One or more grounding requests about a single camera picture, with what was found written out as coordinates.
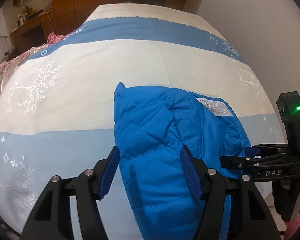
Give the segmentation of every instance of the blue puffer jacket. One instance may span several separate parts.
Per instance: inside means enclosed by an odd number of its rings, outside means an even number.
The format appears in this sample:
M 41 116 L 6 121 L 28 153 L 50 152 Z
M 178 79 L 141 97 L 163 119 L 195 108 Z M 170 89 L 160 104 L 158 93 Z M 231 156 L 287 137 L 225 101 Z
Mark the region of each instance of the blue puffer jacket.
M 219 161 L 222 155 L 244 156 L 250 146 L 235 113 L 221 98 L 119 83 L 114 121 L 120 172 L 143 238 L 192 239 L 203 202 L 189 191 L 180 149 L 187 145 L 209 168 L 237 178 L 240 172 L 221 168 Z

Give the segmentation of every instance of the bed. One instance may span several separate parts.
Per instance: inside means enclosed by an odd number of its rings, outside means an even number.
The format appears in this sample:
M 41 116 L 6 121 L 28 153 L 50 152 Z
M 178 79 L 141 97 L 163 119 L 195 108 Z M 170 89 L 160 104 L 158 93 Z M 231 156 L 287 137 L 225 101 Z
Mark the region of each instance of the bed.
M 0 216 L 19 233 L 53 175 L 75 177 L 115 145 L 119 82 L 221 97 L 252 145 L 283 142 L 274 109 L 244 59 L 204 19 L 178 10 L 101 5 L 10 76 L 0 90 Z M 267 183 L 258 188 L 264 198 L 271 192 Z M 109 239 L 142 239 L 119 171 L 98 207 Z M 71 212 L 81 239 L 74 198 Z

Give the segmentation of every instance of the bed sheet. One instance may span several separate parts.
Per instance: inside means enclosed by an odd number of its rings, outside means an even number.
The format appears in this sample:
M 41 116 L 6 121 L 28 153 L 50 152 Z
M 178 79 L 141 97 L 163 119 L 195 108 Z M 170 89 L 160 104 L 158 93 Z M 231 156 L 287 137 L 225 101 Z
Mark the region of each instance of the bed sheet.
M 151 5 L 99 6 L 72 35 L 29 57 L 0 95 L 0 215 L 16 231 L 53 175 L 77 176 L 109 154 L 119 82 L 217 95 L 251 144 L 283 142 L 260 82 L 202 18 Z M 266 197 L 271 187 L 259 190 Z M 98 206 L 110 239 L 142 239 L 119 171 Z M 73 198 L 71 209 L 80 239 Z

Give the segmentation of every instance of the black robotic device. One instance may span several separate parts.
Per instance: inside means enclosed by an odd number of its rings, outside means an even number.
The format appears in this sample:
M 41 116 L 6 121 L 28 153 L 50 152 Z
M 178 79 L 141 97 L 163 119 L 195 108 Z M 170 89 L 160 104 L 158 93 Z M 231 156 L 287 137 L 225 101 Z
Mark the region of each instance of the black robotic device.
M 221 157 L 222 167 L 243 171 L 239 179 L 224 177 L 215 169 L 208 168 L 203 160 L 192 156 L 187 146 L 181 149 L 180 159 L 189 188 L 194 196 L 205 200 L 193 240 L 219 239 L 226 195 L 232 196 L 227 240 L 280 240 L 255 181 L 273 181 L 274 195 L 277 194 L 274 196 L 276 209 L 285 221 L 299 214 L 299 94 L 281 94 L 277 106 L 288 144 L 261 144 L 247 147 L 245 157 Z M 119 159 L 119 149 L 114 147 L 107 159 L 98 161 L 93 169 L 85 170 L 78 177 L 61 179 L 53 176 L 32 209 L 20 240 L 74 239 L 70 196 L 76 196 L 82 239 L 108 240 L 96 200 L 102 200 L 108 194 Z M 291 240 L 300 240 L 300 227 Z

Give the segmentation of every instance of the pink sleeve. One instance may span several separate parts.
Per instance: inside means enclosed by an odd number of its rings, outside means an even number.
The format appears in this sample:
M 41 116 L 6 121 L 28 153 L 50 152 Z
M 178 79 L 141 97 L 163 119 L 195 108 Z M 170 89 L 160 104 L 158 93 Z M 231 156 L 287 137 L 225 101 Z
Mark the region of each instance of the pink sleeve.
M 287 230 L 284 235 L 284 240 L 289 240 L 300 226 L 300 214 L 295 220 L 290 222 L 285 222 L 285 224 L 287 226 Z

